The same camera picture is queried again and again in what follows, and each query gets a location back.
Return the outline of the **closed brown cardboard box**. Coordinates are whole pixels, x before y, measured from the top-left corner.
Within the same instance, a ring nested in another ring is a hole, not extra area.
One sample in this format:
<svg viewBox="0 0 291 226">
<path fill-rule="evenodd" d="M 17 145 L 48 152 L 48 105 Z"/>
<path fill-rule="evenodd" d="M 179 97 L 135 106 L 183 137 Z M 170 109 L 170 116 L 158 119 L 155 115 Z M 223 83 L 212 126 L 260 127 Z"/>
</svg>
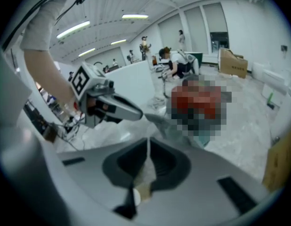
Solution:
<svg viewBox="0 0 291 226">
<path fill-rule="evenodd" d="M 271 192 L 283 188 L 291 173 L 291 135 L 286 135 L 267 153 L 262 184 Z"/>
</svg>

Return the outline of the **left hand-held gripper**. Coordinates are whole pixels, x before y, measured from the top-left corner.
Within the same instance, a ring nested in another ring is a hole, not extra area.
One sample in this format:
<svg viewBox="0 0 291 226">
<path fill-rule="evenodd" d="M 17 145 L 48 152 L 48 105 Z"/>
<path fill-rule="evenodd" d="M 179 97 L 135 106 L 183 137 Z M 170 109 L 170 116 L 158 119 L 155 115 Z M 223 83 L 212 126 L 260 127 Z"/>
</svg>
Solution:
<svg viewBox="0 0 291 226">
<path fill-rule="evenodd" d="M 138 121 L 143 111 L 129 99 L 114 93 L 114 82 L 95 66 L 83 63 L 71 80 L 74 101 L 71 105 L 85 115 L 82 124 L 94 128 L 101 121 Z"/>
</svg>

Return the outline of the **person's left forearm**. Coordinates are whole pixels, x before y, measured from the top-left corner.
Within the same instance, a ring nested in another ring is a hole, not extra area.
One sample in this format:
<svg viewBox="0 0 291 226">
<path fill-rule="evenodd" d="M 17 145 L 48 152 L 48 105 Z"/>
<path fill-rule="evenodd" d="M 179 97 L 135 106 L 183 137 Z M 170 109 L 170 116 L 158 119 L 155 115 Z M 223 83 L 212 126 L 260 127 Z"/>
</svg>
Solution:
<svg viewBox="0 0 291 226">
<path fill-rule="evenodd" d="M 24 50 L 26 68 L 35 82 L 53 95 L 66 109 L 74 111 L 75 96 L 73 89 L 57 69 L 48 51 Z"/>
</svg>

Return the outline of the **red vacuum cleaner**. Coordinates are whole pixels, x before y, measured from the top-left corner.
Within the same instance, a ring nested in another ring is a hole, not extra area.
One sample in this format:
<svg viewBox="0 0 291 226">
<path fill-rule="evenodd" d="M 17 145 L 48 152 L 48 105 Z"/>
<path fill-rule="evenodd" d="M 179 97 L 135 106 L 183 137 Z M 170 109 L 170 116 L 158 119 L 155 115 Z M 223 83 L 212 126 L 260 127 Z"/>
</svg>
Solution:
<svg viewBox="0 0 291 226">
<path fill-rule="evenodd" d="M 184 132 L 212 137 L 226 124 L 226 106 L 231 102 L 231 92 L 214 80 L 189 76 L 171 90 L 167 113 Z"/>
</svg>

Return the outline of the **green handled brush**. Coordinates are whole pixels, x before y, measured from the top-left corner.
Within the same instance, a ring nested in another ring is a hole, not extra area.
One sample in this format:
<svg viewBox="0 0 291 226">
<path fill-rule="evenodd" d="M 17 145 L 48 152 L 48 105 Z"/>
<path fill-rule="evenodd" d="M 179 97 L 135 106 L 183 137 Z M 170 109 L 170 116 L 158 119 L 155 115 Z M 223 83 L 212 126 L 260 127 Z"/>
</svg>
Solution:
<svg viewBox="0 0 291 226">
<path fill-rule="evenodd" d="M 272 98 L 273 98 L 274 93 L 271 92 L 268 99 L 267 99 L 267 106 L 271 109 L 274 110 L 275 108 L 275 104 L 272 102 Z"/>
</svg>

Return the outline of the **person's light grey shirt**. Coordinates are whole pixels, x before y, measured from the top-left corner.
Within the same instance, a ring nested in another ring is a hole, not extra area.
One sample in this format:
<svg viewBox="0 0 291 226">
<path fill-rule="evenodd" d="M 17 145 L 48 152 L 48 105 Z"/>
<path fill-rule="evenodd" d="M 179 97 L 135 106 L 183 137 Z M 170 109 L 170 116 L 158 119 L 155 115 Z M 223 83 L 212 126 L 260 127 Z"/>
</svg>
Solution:
<svg viewBox="0 0 291 226">
<path fill-rule="evenodd" d="M 22 42 L 21 50 L 48 51 L 50 37 L 54 24 L 67 0 L 48 0 L 40 6 L 38 13 L 28 23 Z"/>
</svg>

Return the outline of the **white bathtub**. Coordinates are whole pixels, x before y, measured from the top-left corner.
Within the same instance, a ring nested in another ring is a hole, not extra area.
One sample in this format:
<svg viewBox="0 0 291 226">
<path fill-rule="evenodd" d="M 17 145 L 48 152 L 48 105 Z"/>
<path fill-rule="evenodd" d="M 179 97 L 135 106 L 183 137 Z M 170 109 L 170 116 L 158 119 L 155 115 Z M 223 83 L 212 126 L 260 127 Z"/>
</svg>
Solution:
<svg viewBox="0 0 291 226">
<path fill-rule="evenodd" d="M 155 95 L 147 61 L 118 68 L 106 73 L 105 76 L 114 81 L 116 93 L 128 98 L 138 106 L 146 104 Z"/>
</svg>

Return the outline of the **open brown cardboard box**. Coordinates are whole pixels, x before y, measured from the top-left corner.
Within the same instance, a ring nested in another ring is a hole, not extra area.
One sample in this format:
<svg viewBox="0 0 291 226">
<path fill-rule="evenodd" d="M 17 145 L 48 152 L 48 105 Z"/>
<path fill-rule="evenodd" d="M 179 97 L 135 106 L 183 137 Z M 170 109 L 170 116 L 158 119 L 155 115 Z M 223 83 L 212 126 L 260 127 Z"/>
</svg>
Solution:
<svg viewBox="0 0 291 226">
<path fill-rule="evenodd" d="M 218 70 L 228 75 L 236 75 L 245 79 L 248 70 L 248 61 L 243 56 L 234 54 L 231 50 L 220 48 L 218 51 Z"/>
</svg>

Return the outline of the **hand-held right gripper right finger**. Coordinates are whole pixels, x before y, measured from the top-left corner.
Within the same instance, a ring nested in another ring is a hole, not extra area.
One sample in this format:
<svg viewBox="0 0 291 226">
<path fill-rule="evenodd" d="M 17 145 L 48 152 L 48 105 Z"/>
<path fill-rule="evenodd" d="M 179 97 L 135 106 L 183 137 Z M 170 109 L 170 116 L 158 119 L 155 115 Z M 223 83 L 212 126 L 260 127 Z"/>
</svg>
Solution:
<svg viewBox="0 0 291 226">
<path fill-rule="evenodd" d="M 138 208 L 140 226 L 250 226 L 269 191 L 221 156 L 151 138 L 156 180 Z"/>
</svg>

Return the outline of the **small brown box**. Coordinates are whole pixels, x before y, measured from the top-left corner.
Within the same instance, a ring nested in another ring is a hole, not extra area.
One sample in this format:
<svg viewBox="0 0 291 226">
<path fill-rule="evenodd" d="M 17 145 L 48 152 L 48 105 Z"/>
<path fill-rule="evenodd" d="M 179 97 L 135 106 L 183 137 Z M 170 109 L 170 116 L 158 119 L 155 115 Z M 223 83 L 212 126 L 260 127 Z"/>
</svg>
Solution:
<svg viewBox="0 0 291 226">
<path fill-rule="evenodd" d="M 51 143 L 54 143 L 56 138 L 57 138 L 57 129 L 54 125 L 49 124 L 44 132 L 43 132 L 43 137 L 46 141 L 49 141 Z"/>
</svg>

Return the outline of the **window with roller blind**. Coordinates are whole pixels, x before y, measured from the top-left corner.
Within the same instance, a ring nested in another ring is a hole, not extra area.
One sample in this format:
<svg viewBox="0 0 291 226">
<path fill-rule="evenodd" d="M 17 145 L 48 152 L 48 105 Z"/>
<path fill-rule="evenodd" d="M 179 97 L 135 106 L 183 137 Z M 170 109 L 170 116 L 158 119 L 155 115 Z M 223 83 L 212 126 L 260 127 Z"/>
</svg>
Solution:
<svg viewBox="0 0 291 226">
<path fill-rule="evenodd" d="M 229 48 L 229 35 L 224 11 L 220 3 L 203 6 L 210 35 L 212 53 L 220 48 Z"/>
<path fill-rule="evenodd" d="M 179 15 L 174 15 L 158 24 L 164 47 L 172 50 L 179 49 L 179 30 L 182 30 L 182 23 Z"/>
<path fill-rule="evenodd" d="M 185 11 L 185 16 L 191 36 L 192 50 L 208 54 L 206 29 L 201 9 L 199 7 L 189 9 Z"/>
</svg>

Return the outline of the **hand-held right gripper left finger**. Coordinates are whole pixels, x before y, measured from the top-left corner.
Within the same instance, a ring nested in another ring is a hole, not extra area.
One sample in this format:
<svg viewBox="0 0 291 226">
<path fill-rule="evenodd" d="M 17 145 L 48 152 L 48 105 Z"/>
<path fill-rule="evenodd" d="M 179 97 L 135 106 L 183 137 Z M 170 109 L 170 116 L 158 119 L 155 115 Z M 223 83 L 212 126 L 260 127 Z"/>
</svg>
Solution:
<svg viewBox="0 0 291 226">
<path fill-rule="evenodd" d="M 127 141 L 85 151 L 58 153 L 70 177 L 105 212 L 127 225 L 137 222 L 134 179 L 147 157 L 147 139 Z"/>
</svg>

